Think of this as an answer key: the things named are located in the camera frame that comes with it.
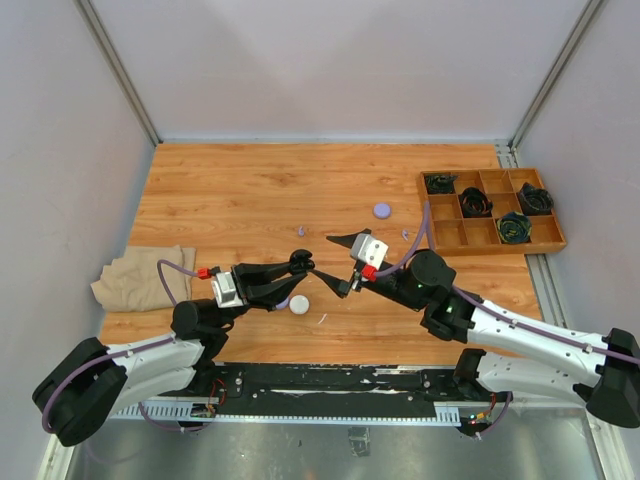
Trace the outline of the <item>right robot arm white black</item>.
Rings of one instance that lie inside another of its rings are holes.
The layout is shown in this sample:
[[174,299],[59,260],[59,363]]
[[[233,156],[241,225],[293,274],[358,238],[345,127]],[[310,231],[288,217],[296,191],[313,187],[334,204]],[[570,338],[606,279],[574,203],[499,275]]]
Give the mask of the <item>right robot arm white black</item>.
[[368,229],[330,240],[349,248],[355,262],[349,280],[316,274],[336,295],[367,289],[422,313],[432,336],[465,345],[452,377],[463,399],[530,393],[576,403],[614,426],[638,427],[639,344],[630,332],[581,332],[516,314],[457,287],[455,270],[431,249],[413,246],[391,265],[387,244]]

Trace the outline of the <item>black earbud charging case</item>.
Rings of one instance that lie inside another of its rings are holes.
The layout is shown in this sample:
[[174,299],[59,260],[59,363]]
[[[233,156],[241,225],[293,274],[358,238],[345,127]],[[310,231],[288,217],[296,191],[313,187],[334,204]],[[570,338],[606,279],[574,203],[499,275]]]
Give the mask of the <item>black earbud charging case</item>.
[[288,268],[291,275],[308,273],[314,269],[315,263],[313,261],[313,254],[311,251],[298,249],[291,253]]

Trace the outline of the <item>purple charging case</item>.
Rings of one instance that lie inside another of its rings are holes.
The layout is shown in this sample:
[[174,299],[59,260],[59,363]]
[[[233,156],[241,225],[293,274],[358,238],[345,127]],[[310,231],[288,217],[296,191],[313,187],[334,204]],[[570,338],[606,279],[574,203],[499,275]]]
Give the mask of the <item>purple charging case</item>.
[[283,310],[283,309],[286,309],[286,308],[288,307],[288,305],[289,305],[289,302],[290,302],[290,298],[289,298],[289,297],[286,297],[283,301],[279,302],[279,303],[275,306],[275,308],[276,308],[277,310]]
[[378,219],[388,219],[392,215],[392,207],[388,203],[376,203],[373,207],[373,215]]

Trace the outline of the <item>white earbud charging case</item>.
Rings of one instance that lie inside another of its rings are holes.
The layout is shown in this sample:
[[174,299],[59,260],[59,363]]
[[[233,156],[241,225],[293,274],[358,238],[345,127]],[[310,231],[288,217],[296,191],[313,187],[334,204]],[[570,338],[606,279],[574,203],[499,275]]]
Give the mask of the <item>white earbud charging case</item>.
[[295,315],[304,315],[310,309],[310,301],[304,295],[295,295],[289,300],[288,307]]

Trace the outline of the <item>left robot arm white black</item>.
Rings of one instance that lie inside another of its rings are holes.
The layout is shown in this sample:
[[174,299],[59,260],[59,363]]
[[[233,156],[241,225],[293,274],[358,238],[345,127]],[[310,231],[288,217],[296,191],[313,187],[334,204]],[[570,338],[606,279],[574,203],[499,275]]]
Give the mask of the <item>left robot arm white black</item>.
[[210,299],[172,302],[169,333],[142,341],[80,343],[36,387],[32,400],[45,432],[66,447],[93,436],[113,414],[159,394],[186,389],[200,396],[214,383],[213,359],[237,318],[273,311],[313,270],[304,251],[283,263],[241,263],[191,272],[212,284]]

